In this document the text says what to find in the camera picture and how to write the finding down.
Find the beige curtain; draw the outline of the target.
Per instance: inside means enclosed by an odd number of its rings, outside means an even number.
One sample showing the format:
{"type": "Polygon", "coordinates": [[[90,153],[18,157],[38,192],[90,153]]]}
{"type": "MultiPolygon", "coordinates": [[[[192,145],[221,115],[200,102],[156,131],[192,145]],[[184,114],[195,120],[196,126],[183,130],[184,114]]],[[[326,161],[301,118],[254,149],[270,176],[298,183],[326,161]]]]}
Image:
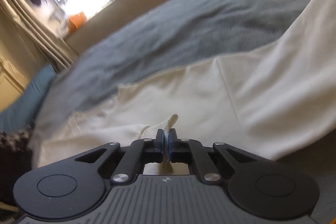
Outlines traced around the beige curtain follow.
{"type": "Polygon", "coordinates": [[[57,71],[62,71],[76,61],[74,50],[38,19],[25,0],[1,0],[1,10],[13,22],[38,62],[50,63],[57,71]]]}

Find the plaid dark garment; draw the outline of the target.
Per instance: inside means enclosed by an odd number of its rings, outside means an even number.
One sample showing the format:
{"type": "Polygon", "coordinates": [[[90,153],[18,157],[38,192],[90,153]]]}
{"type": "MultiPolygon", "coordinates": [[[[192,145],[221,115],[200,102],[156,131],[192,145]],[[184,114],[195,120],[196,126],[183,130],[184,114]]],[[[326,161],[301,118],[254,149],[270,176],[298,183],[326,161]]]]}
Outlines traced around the plaid dark garment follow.
{"type": "Polygon", "coordinates": [[[32,134],[30,129],[19,130],[13,134],[1,131],[1,150],[12,153],[26,151],[32,134]]]}

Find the teal pillow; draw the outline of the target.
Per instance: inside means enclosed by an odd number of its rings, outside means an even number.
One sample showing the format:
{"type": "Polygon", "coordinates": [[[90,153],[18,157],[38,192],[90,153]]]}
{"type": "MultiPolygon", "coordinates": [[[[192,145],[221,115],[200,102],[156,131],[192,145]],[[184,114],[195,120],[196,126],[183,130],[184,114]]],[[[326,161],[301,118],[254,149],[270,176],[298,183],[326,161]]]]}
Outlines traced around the teal pillow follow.
{"type": "Polygon", "coordinates": [[[52,65],[43,67],[30,81],[23,94],[1,112],[1,131],[13,134],[32,126],[56,77],[52,65]]]}

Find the black folded garment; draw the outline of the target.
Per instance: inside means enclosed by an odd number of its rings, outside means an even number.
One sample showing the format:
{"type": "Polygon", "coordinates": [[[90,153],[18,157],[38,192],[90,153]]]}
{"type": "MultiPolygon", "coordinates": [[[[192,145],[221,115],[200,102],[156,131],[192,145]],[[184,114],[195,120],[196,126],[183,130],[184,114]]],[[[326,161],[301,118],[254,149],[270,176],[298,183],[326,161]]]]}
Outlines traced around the black folded garment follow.
{"type": "Polygon", "coordinates": [[[27,151],[6,151],[1,148],[0,155],[0,195],[1,202],[15,206],[13,198],[13,187],[18,178],[32,169],[31,159],[33,152],[27,151]]]}

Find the cream carved headboard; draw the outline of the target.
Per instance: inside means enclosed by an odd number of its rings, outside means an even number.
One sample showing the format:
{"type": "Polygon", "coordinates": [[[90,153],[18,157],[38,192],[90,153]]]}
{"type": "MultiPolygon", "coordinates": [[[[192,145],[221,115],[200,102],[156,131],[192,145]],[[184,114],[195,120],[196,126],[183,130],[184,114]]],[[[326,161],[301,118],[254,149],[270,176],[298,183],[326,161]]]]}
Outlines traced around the cream carved headboard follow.
{"type": "Polygon", "coordinates": [[[0,61],[0,110],[3,111],[25,91],[28,81],[8,60],[0,61]]]}

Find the orange bag on windowsill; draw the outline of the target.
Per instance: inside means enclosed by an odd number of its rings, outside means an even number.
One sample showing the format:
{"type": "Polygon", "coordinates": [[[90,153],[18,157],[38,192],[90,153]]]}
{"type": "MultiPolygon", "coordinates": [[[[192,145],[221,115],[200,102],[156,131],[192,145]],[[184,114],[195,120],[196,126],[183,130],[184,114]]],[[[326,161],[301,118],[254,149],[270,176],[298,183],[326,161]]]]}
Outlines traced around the orange bag on windowsill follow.
{"type": "Polygon", "coordinates": [[[75,15],[70,15],[68,17],[68,32],[72,34],[79,28],[81,28],[87,22],[87,17],[84,12],[79,12],[75,15]]]}

